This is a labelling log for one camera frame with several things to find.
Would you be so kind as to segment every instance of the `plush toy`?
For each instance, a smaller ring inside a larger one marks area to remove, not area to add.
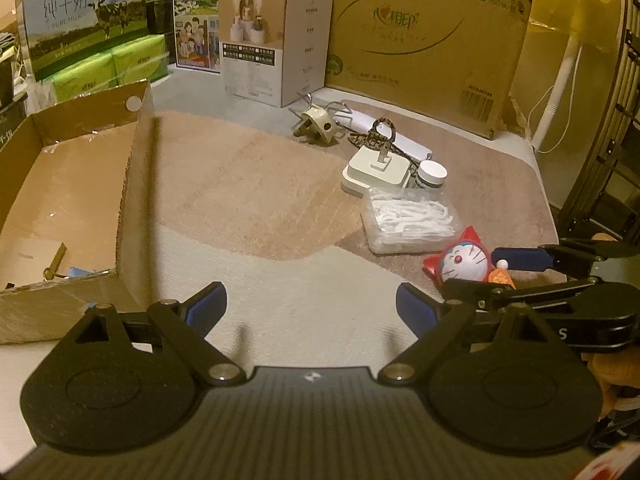
[[[457,241],[441,253],[429,256],[422,265],[438,286],[449,278],[485,282],[492,270],[491,255],[471,226],[462,231]]]

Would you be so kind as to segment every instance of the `white product box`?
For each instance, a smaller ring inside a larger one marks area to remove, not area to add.
[[[228,93],[283,107],[324,86],[333,0],[219,0]]]

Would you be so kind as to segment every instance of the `floor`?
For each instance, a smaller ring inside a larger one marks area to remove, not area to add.
[[[376,103],[327,89],[316,95],[325,101],[347,96]],[[175,70],[155,84],[153,97],[160,110],[225,118],[281,136],[289,136],[297,120],[286,108],[228,97],[220,76],[189,70]],[[537,168],[530,147],[513,134],[501,134],[493,142],[472,138]],[[255,364],[368,365],[377,373],[415,339],[394,307],[402,279],[340,248],[329,247],[295,262],[273,262],[216,250],[164,226],[156,227],[155,236],[163,297],[183,300],[213,280],[225,283],[229,308],[207,339],[247,371]],[[347,271],[329,264],[336,258]],[[33,447],[20,415],[19,392],[50,348],[51,343],[0,348],[0,360],[8,364],[0,382],[0,471]]]

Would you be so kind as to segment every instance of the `humidifier image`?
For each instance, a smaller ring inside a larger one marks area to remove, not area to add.
[[[229,31],[230,40],[264,45],[265,23],[260,15],[262,0],[234,0],[234,9],[236,16]]]

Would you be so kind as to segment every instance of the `metal screw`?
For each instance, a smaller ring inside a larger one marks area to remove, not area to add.
[[[391,379],[393,381],[405,381],[414,376],[415,369],[411,365],[404,363],[392,363],[385,366],[383,373],[387,379]]]
[[[209,376],[218,381],[230,381],[240,375],[240,368],[235,364],[222,363],[209,368]]]

